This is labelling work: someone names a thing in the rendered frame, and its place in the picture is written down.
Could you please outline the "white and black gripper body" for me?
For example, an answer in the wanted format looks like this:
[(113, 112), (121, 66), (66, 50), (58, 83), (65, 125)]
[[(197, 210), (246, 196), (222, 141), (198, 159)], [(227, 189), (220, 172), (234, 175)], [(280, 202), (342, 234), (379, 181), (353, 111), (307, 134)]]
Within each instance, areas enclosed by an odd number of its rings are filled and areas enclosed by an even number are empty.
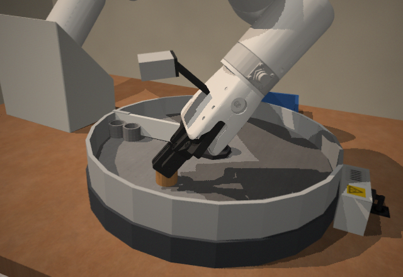
[(205, 83), (210, 93), (206, 95), (199, 89), (181, 111), (184, 127), (192, 140), (209, 132), (217, 122), (225, 123), (209, 145), (211, 155), (223, 151), (264, 98), (226, 60), (222, 59), (221, 63), (224, 65)]

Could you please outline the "bronze bushing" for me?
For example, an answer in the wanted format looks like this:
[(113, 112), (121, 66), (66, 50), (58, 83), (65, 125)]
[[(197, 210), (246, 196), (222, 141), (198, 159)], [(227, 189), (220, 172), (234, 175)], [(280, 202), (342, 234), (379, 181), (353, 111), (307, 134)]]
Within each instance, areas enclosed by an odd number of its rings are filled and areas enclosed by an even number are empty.
[(171, 178), (163, 176), (161, 173), (156, 171), (156, 183), (159, 186), (169, 187), (173, 186), (178, 181), (178, 171), (176, 171)]

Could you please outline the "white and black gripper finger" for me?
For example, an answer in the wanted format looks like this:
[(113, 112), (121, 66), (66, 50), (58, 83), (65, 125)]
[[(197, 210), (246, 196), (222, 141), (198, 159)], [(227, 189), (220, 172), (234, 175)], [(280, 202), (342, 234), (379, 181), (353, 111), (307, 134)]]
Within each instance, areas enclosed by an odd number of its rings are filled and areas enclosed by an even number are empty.
[(186, 160), (193, 156), (199, 159), (224, 125), (223, 121), (219, 121), (209, 132), (194, 140), (190, 139), (186, 132), (173, 146), (169, 146), (160, 155), (153, 163), (153, 169), (163, 176), (171, 178)]
[(152, 164), (160, 157), (160, 155), (169, 147), (173, 146), (184, 134), (186, 133), (186, 129), (184, 127), (183, 121), (181, 120), (180, 126), (177, 129), (177, 131), (174, 133), (174, 135), (171, 137), (170, 141), (168, 142), (162, 149), (161, 151), (153, 158)]

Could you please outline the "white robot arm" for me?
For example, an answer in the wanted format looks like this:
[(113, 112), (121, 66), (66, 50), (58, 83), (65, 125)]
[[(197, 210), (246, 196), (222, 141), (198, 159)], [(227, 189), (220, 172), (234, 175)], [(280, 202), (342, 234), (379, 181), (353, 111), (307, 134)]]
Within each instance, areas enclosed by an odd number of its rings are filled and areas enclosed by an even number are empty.
[[(58, 0), (48, 15), (82, 47), (106, 0)], [(334, 20), (329, 0), (228, 0), (252, 25), (224, 57), (264, 96), (327, 31)], [(173, 50), (137, 54), (142, 81), (181, 73), (206, 95), (207, 86), (182, 66)]]

